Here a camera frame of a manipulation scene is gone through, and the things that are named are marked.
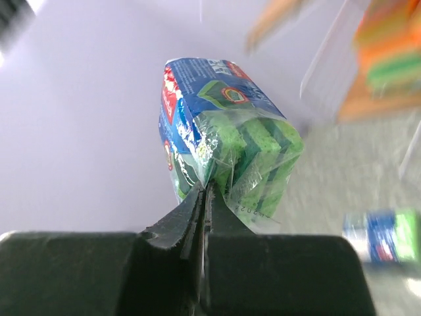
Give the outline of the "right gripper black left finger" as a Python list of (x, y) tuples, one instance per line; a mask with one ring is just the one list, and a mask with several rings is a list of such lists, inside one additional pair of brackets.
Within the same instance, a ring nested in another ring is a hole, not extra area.
[(204, 188), (196, 183), (181, 204), (141, 232), (142, 258), (151, 260), (169, 255), (182, 260), (201, 260), (203, 215)]

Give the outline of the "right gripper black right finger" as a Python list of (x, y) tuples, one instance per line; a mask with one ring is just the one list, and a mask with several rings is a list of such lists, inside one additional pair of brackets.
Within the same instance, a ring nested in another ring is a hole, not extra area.
[(213, 180), (206, 188), (204, 230), (206, 234), (254, 234), (227, 206), (218, 184)]

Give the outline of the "blue green sponge pack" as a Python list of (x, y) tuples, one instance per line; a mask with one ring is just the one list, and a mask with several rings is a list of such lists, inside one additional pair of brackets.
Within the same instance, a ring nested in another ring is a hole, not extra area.
[(420, 212), (415, 209), (348, 214), (342, 236), (364, 263), (420, 262)]
[(303, 141), (237, 64), (169, 60), (159, 132), (179, 201), (194, 185), (215, 183), (228, 208), (253, 232), (279, 231), (274, 214)]

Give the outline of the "orange sponge pack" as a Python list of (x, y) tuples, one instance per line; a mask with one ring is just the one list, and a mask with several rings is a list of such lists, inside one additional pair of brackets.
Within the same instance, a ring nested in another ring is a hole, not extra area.
[(353, 45), (373, 95), (420, 91), (420, 2), (371, 1)]

